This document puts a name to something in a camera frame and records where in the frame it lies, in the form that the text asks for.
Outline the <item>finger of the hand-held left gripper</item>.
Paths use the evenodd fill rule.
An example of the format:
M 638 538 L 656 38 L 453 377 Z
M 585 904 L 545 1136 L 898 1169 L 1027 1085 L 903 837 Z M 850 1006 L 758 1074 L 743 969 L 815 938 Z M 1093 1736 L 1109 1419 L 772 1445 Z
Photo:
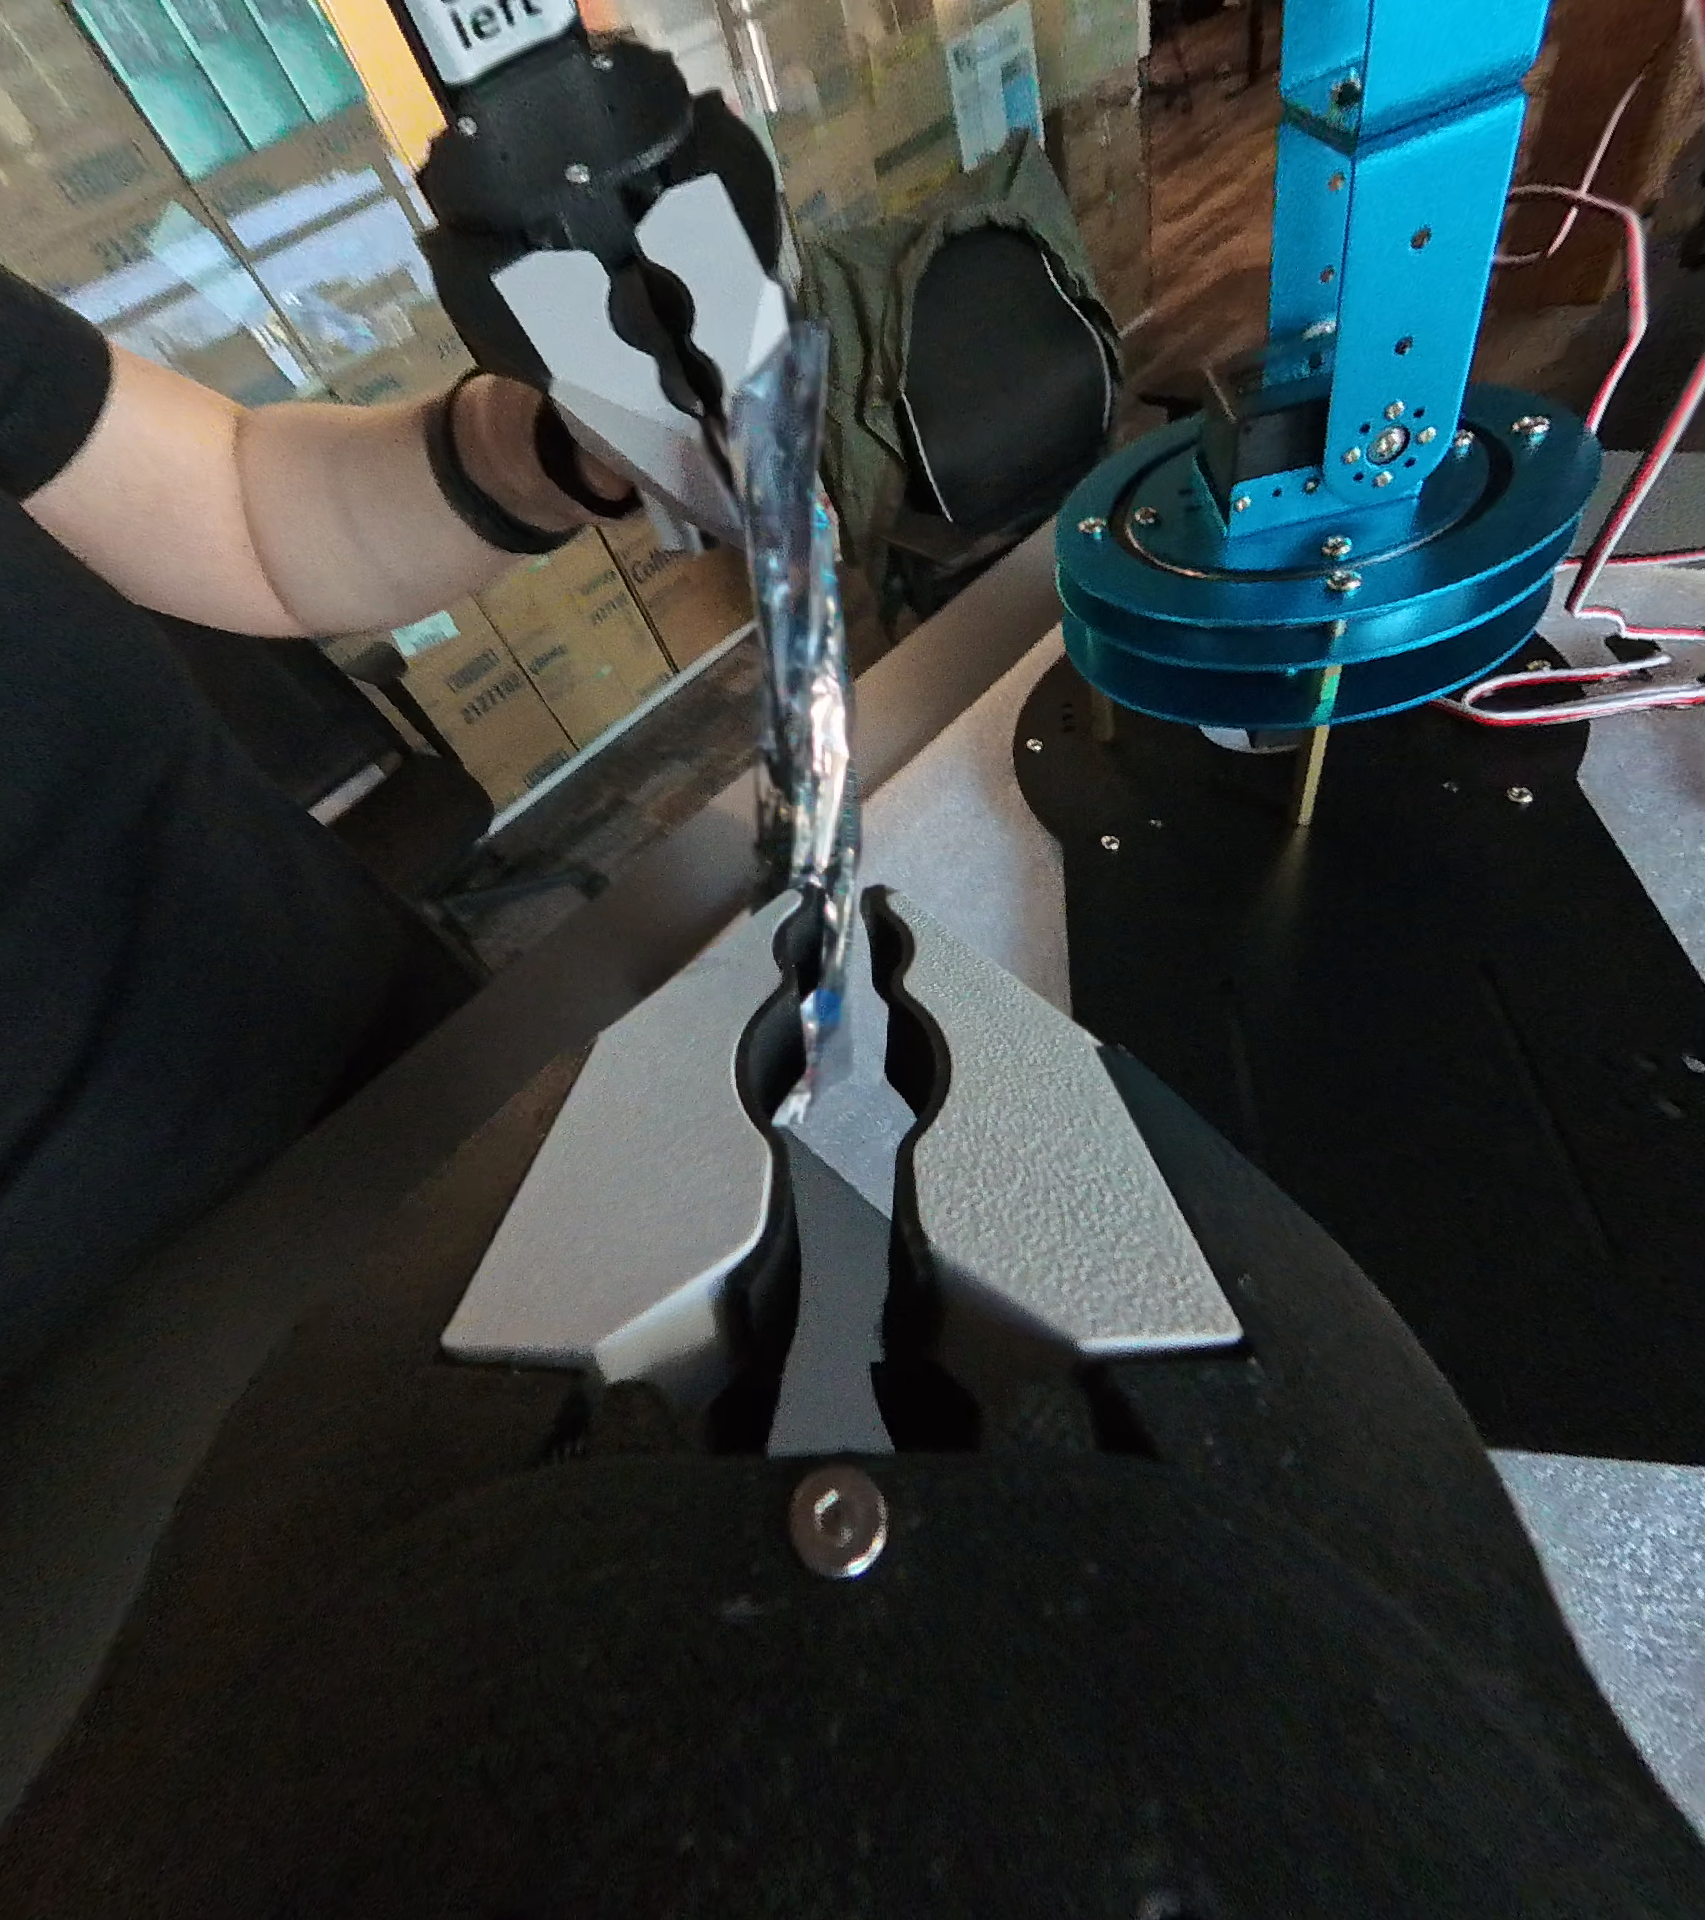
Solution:
M 620 467 L 662 545 L 747 545 L 733 458 L 712 449 L 666 336 L 638 344 L 613 326 L 613 276 L 590 251 L 527 251 L 489 276 L 546 369 L 575 441 Z
M 729 449 L 736 387 L 787 342 L 787 294 L 719 180 L 666 186 L 638 224 L 638 269 L 705 436 Z

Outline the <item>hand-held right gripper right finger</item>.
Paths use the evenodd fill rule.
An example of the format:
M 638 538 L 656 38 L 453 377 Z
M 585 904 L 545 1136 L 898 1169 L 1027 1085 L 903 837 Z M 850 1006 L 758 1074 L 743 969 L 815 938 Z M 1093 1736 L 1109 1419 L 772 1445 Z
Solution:
M 1027 1409 L 1100 1438 L 1109 1376 L 1245 1352 L 1245 1322 L 1104 1053 L 892 886 L 859 896 L 892 1155 L 875 1400 L 892 1448 Z

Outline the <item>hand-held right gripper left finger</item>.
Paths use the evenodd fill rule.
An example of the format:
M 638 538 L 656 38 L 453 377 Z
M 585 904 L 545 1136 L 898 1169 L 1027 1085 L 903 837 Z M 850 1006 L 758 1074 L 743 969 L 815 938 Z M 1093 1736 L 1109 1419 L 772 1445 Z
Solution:
M 807 1074 L 783 894 L 605 1025 L 439 1332 L 439 1357 L 645 1382 L 767 1448 L 801 1310 L 787 1097 Z

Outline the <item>silver plastic parts bag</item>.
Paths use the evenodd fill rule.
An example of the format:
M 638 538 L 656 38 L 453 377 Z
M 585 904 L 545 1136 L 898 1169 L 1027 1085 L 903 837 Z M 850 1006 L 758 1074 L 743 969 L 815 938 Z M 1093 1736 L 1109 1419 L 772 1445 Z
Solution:
M 887 1006 L 859 924 L 859 775 L 841 536 L 821 486 L 829 335 L 791 320 L 726 410 L 729 491 L 760 642 L 758 827 L 767 896 L 791 896 L 801 1068 L 776 1119 L 879 1212 L 912 1109 L 882 1074 Z

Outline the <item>person's left forearm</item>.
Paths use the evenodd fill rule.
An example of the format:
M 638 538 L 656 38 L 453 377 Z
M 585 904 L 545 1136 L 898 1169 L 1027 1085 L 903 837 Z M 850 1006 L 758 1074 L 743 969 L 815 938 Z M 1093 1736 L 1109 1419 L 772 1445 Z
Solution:
M 508 571 L 427 459 L 437 400 L 243 408 L 110 348 L 102 410 L 25 513 L 133 604 L 261 637 L 408 627 Z

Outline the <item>person's left hand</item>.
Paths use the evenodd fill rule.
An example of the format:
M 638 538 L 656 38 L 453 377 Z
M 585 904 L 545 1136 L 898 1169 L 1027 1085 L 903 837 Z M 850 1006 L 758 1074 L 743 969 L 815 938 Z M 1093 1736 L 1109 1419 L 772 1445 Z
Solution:
M 467 469 L 509 513 L 552 533 L 643 513 L 643 486 L 585 449 L 546 392 L 481 369 L 453 421 Z

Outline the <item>black wristband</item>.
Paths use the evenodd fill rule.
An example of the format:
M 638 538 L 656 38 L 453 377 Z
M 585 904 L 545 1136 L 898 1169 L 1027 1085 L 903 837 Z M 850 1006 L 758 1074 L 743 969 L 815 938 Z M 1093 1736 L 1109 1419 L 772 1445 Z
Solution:
M 425 410 L 425 459 L 434 469 L 434 486 L 446 506 L 458 513 L 467 533 L 475 533 L 485 547 L 508 557 L 546 557 L 569 545 L 580 528 L 539 528 L 530 520 L 509 513 L 500 499 L 489 499 L 458 452 L 458 400 L 481 377 L 481 369 L 460 369 Z

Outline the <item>dark jacket on chair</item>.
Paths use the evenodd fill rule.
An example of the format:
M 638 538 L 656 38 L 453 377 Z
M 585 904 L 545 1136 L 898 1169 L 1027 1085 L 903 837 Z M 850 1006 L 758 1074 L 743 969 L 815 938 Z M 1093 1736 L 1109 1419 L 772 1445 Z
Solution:
M 804 240 L 801 309 L 829 328 L 821 469 L 875 585 L 903 523 L 938 528 L 938 558 L 1021 538 L 1109 449 L 1120 328 L 1031 130 L 912 214 Z

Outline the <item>stacked cardboard boxes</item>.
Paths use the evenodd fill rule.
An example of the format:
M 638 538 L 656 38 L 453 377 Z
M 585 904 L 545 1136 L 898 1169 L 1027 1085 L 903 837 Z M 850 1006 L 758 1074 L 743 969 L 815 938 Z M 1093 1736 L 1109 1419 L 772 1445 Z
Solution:
M 387 637 L 453 756 L 509 810 L 749 619 L 743 553 L 676 553 L 638 513 Z

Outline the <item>white foam sheet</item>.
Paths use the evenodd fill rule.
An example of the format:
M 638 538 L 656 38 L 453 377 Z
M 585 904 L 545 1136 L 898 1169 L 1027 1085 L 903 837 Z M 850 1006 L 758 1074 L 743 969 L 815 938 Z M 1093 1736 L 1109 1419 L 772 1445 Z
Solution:
M 1012 731 L 1064 663 L 1043 545 L 866 671 L 875 864 L 1072 995 L 1064 847 Z M 1583 785 L 1705 978 L 1705 713 L 1612 715 Z M 1705 1839 L 1705 1466 L 1492 1445 L 1604 1687 Z

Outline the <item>black metal base plate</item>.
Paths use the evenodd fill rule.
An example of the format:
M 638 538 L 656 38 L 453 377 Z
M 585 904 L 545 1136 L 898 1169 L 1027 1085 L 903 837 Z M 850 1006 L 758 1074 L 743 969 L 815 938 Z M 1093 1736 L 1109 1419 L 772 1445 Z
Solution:
M 1587 797 L 1572 715 L 1441 707 L 1295 762 L 1064 659 L 1012 769 L 1064 847 L 1072 1014 L 1408 1322 L 1492 1445 L 1705 1466 L 1705 978 Z

